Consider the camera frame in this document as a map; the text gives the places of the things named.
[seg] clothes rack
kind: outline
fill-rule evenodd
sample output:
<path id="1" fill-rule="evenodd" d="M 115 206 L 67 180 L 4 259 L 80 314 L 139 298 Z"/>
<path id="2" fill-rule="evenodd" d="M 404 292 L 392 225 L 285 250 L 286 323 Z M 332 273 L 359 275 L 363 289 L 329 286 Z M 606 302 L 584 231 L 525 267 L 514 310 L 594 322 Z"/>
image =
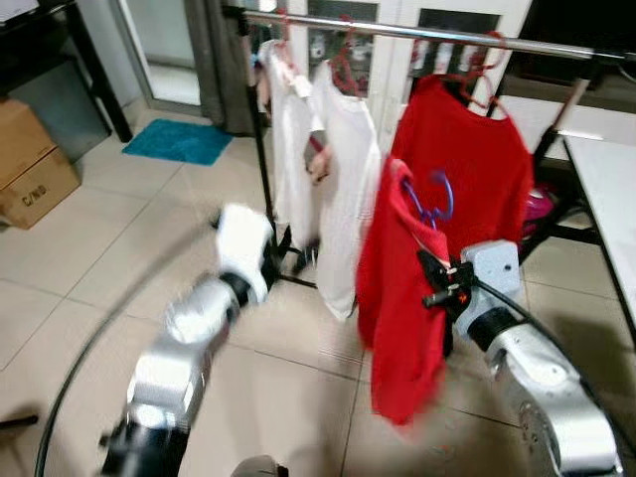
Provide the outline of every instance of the clothes rack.
<path id="1" fill-rule="evenodd" d="M 534 153 L 535 168 L 543 161 L 546 153 L 558 138 L 561 126 L 563 125 L 567 114 L 578 103 L 580 98 L 587 90 L 594 72 L 600 65 L 616 65 L 620 66 L 628 62 L 636 62 L 635 53 L 611 52 L 604 50 L 595 50 L 587 47 L 578 47 L 572 45 L 560 45 L 555 43 L 537 42 L 531 40 L 521 40 L 518 38 L 497 38 L 490 35 L 473 34 L 465 32 L 456 32 L 449 30 L 438 30 L 433 28 L 403 27 L 397 25 L 387 25 L 379 23 L 358 22 L 335 20 L 330 18 L 318 18 L 303 15 L 279 15 L 276 13 L 265 13 L 258 11 L 245 10 L 242 7 L 224 7 L 224 15 L 234 18 L 238 21 L 238 32 L 242 36 L 243 52 L 245 59 L 246 71 L 246 94 L 249 101 L 249 110 L 253 122 L 254 137 L 256 141 L 256 150 L 258 153 L 258 164 L 260 167 L 260 175 L 263 185 L 263 193 L 265 196 L 265 211 L 267 217 L 274 225 L 273 206 L 271 202 L 271 193 L 269 189 L 269 179 L 267 176 L 267 166 L 265 162 L 265 153 L 262 139 L 262 127 L 258 112 L 256 78 L 251 66 L 251 43 L 249 41 L 249 24 L 286 24 L 298 25 L 308 28 L 333 30 L 333 31 L 349 31 L 354 30 L 356 33 L 366 35 L 382 35 L 387 37 L 408 38 L 414 40 L 426 40 L 429 42 L 446 42 L 462 45 L 474 45 L 478 47 L 504 49 L 512 52 L 529 53 L 534 55 L 545 55 L 552 57 L 561 57 L 572 60 L 580 60 L 584 62 L 584 68 L 581 70 L 579 78 L 577 78 L 569 92 L 567 100 L 563 103 L 553 123 L 546 129 L 539 145 Z M 557 221 L 558 217 L 550 217 L 551 221 Z M 530 240 L 531 247 L 523 248 L 520 253 L 520 260 L 523 261 L 532 250 L 543 241 L 543 237 Z M 283 240 L 276 242 L 278 255 L 283 258 L 290 251 L 291 233 L 287 229 Z M 305 286 L 313 286 L 315 284 L 300 280 L 296 277 L 282 276 L 282 279 L 292 281 Z"/>

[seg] white table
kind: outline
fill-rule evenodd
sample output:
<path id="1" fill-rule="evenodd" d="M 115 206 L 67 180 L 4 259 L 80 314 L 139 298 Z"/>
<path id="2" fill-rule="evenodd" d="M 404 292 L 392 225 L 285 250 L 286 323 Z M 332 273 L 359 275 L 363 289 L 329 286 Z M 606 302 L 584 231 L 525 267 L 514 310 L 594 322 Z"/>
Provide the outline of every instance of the white table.
<path id="1" fill-rule="evenodd" d="M 636 147 L 575 137 L 565 141 L 636 338 Z"/>

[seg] blue bath mat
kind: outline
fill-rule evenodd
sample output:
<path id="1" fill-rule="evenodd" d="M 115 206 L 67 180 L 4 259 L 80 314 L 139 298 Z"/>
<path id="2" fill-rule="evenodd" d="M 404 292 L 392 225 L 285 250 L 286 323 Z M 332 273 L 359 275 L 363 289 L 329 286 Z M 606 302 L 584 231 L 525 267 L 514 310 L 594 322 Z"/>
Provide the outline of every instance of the blue bath mat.
<path id="1" fill-rule="evenodd" d="M 212 166 L 231 140 L 229 134 L 214 126 L 155 119 L 123 152 Z"/>

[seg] wall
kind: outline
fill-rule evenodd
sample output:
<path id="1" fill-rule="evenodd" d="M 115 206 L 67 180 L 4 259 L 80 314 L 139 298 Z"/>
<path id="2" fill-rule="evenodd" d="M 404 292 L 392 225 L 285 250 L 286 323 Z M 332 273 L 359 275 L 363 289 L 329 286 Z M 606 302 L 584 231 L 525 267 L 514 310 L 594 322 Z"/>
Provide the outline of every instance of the wall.
<path id="1" fill-rule="evenodd" d="M 117 100 L 123 106 L 141 96 L 141 88 L 115 24 L 110 1 L 113 0 L 78 0 L 78 4 Z"/>
<path id="2" fill-rule="evenodd" d="M 194 67 L 183 0 L 127 0 L 148 62 Z"/>

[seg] blue hanger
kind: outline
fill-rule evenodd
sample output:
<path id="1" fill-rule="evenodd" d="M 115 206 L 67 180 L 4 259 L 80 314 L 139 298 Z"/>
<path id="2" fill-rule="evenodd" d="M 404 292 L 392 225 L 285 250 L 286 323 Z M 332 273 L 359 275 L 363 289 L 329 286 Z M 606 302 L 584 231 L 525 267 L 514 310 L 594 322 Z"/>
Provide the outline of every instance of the blue hanger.
<path id="1" fill-rule="evenodd" d="M 422 222 L 430 222 L 430 226 L 434 229 L 437 229 L 436 221 L 438 219 L 442 219 L 445 222 L 448 222 L 450 218 L 453 216 L 454 209 L 454 198 L 453 198 L 453 189 L 450 187 L 450 182 L 448 182 L 448 178 L 443 171 L 433 171 L 430 174 L 433 181 L 443 184 L 446 189 L 446 212 L 440 211 L 437 207 L 433 209 L 433 211 L 429 211 L 421 206 L 419 200 L 417 199 L 417 194 L 413 189 L 412 185 L 407 179 L 402 180 L 401 184 L 404 189 L 410 195 L 410 198 L 413 200 L 415 207 L 417 208 L 417 212 L 419 213 L 419 218 Z"/>

